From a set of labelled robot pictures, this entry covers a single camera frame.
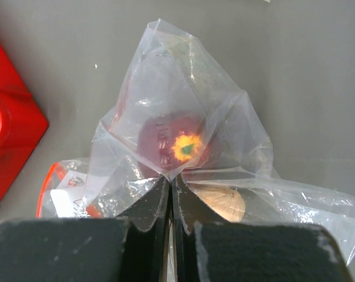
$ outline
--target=red plastic tray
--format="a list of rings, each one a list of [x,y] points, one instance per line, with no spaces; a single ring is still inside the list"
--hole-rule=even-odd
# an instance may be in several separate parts
[[[0,46],[0,201],[48,128]]]

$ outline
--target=gray table surface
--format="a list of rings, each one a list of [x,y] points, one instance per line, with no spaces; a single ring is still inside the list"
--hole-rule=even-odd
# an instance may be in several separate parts
[[[158,18],[200,38],[248,91],[282,178],[355,195],[355,0],[0,0],[1,43],[50,121],[0,222],[35,216],[50,165],[89,155]]]

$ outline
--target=green object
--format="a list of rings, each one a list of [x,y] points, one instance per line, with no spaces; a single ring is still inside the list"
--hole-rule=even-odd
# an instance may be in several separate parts
[[[194,147],[194,144],[190,144],[188,146],[185,146],[181,149],[181,152],[184,154],[184,155],[190,155],[191,154],[191,151],[193,150],[193,147]]]

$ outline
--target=plastic bag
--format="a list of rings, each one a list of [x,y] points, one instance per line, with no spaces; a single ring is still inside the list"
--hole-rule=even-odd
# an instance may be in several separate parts
[[[312,223],[337,240],[344,259],[355,255],[355,197],[268,177],[187,181],[211,209],[232,222]]]
[[[325,226],[348,262],[355,254],[355,198],[272,179],[271,141],[247,93],[197,38],[150,23],[93,138],[82,207],[115,216],[160,173],[230,221]]]
[[[159,20],[148,24],[117,105],[96,129],[84,204],[104,185],[120,189],[119,177],[172,180],[186,168],[239,166],[269,175],[272,158],[247,93],[197,38]]]
[[[37,217],[113,217],[146,194],[156,181],[142,179],[123,183],[122,189],[109,194],[103,189],[100,197],[82,207],[88,161],[63,160],[52,165],[39,195]]]

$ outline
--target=apple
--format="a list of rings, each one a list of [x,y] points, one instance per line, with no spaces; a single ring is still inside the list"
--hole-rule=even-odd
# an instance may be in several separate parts
[[[189,162],[209,155],[201,132],[205,119],[191,112],[175,112],[151,117],[138,135],[138,153],[162,171],[171,171]],[[144,177],[157,177],[158,173],[140,164]]]

